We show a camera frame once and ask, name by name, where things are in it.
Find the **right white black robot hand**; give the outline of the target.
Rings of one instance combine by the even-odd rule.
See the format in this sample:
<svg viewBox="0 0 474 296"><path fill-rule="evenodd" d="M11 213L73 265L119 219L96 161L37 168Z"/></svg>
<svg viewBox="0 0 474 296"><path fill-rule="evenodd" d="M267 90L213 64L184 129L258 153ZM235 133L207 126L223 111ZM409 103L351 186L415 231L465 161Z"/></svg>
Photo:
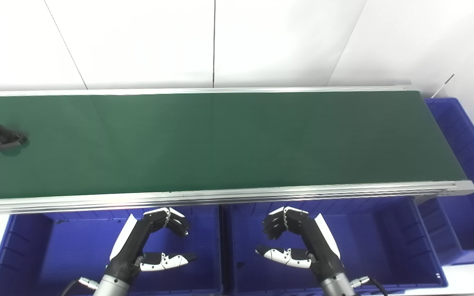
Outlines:
<svg viewBox="0 0 474 296"><path fill-rule="evenodd" d="M270 212L262 225L263 232L271 240L279 239L288 231L299 235L305 245L305 249L284 249L257 244L255 251L262 257L286 266L309 268L318 283L339 280L340 275L345 274L337 245L327 241L333 236L321 214L312 218L304 210L282 206Z"/></svg>

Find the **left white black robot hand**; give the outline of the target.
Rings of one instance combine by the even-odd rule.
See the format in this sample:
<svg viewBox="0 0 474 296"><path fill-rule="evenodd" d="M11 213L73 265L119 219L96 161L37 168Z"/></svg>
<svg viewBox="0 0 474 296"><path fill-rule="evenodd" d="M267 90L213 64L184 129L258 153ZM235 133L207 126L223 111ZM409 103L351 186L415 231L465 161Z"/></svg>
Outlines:
<svg viewBox="0 0 474 296"><path fill-rule="evenodd" d="M140 272L163 271L190 264L198 258L197 253L143 251L150 234L170 229L184 238L188 236L190 226L188 219L171 207L149 210L139 220L131 215L115 242L105 275L112 278L113 283L131 284Z"/></svg>

